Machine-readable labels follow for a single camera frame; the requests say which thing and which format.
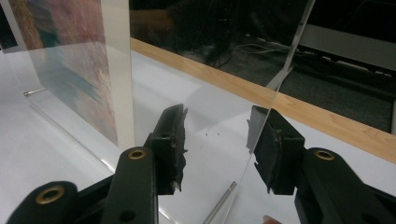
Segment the wooden ledge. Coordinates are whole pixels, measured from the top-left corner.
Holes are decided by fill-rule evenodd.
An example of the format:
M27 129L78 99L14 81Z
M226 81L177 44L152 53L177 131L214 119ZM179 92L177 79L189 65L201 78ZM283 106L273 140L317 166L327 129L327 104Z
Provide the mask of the wooden ledge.
M396 136L353 119L235 77L218 69L131 38L131 49L179 71L297 120L329 136L396 163Z

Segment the brass grommet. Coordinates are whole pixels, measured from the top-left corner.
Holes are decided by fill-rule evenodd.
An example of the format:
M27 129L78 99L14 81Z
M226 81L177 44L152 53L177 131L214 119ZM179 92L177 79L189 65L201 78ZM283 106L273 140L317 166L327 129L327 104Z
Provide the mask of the brass grommet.
M38 204L53 203L64 195L64 187L62 185L55 185L48 189L41 191L35 201Z
M335 157L332 153L330 153L328 151L324 151L324 150L315 151L315 155L325 161L332 161L335 159Z
M128 158L131 160L140 160L146 156L146 151L142 149L137 149L128 154Z

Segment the wooden trim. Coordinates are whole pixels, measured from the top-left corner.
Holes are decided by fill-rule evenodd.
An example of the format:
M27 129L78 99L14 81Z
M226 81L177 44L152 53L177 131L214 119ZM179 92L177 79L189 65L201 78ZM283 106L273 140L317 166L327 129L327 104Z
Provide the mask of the wooden trim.
M272 106L284 116L297 120L384 160L396 163L395 135L382 132L353 119L345 118L283 93L276 94L275 91L271 91L240 77L235 77L133 38L131 38L131 49L247 99L254 104L266 108Z

